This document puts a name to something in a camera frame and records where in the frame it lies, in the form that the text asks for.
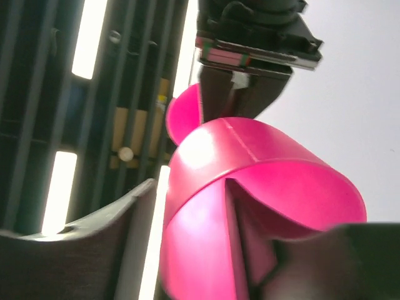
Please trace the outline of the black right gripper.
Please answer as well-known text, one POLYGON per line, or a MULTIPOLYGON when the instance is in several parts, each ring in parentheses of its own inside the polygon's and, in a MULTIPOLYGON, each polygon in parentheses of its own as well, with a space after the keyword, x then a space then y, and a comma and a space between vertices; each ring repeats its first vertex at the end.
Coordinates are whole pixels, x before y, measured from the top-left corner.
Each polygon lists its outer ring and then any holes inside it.
POLYGON ((198 2, 205 123, 231 112, 254 119, 281 95, 292 68, 318 66, 323 42, 304 22, 307 5, 303 0, 198 2))

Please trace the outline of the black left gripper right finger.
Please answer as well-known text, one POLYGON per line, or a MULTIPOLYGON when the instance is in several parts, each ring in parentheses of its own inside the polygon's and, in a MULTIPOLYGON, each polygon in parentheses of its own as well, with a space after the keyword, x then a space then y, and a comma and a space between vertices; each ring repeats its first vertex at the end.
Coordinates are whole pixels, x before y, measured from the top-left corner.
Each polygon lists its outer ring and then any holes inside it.
POLYGON ((312 234, 226 181, 237 299, 398 299, 399 224, 312 234))

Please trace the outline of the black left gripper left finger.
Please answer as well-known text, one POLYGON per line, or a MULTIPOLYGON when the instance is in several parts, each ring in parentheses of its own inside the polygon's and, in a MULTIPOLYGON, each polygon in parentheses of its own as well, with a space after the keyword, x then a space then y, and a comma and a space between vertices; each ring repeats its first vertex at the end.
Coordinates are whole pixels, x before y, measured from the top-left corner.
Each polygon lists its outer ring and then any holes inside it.
POLYGON ((148 179, 64 232, 2 232, 1 298, 137 299, 155 200, 148 179))

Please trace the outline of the pink plastic wine glass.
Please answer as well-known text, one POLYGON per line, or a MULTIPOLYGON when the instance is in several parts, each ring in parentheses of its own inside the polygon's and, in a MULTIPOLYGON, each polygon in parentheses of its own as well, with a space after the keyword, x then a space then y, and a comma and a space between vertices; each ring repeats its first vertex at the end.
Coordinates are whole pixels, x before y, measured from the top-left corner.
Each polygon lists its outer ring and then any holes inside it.
POLYGON ((282 131, 245 117, 201 122, 198 84, 173 99, 176 143, 161 280, 172 299, 256 299, 278 266, 273 239, 366 221, 354 184, 282 131))

